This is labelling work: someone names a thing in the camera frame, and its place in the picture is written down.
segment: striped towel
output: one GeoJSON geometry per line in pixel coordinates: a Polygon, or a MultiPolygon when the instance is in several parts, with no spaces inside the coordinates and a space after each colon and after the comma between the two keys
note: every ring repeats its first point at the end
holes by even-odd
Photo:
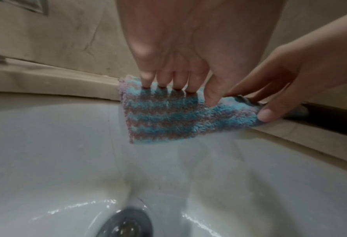
{"type": "Polygon", "coordinates": [[[223,98],[210,108],[203,90],[189,94],[156,83],[145,89],[132,76],[120,80],[119,92],[131,143],[187,139],[262,124],[257,119],[262,104],[242,96],[223,98]]]}

